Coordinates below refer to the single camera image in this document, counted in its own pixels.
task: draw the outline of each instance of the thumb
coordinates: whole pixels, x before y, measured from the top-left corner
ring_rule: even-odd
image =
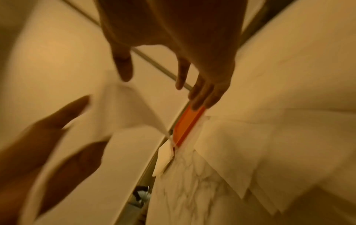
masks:
[[[107,143],[95,142],[84,147],[55,172],[48,182],[41,214],[56,206],[99,168]]]

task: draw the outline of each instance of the orange box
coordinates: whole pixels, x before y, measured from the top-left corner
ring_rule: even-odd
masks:
[[[178,147],[182,145],[183,141],[186,139],[189,132],[193,129],[199,118],[203,115],[204,111],[204,107],[201,107],[197,111],[193,111],[190,105],[185,110],[173,130],[173,141]]]

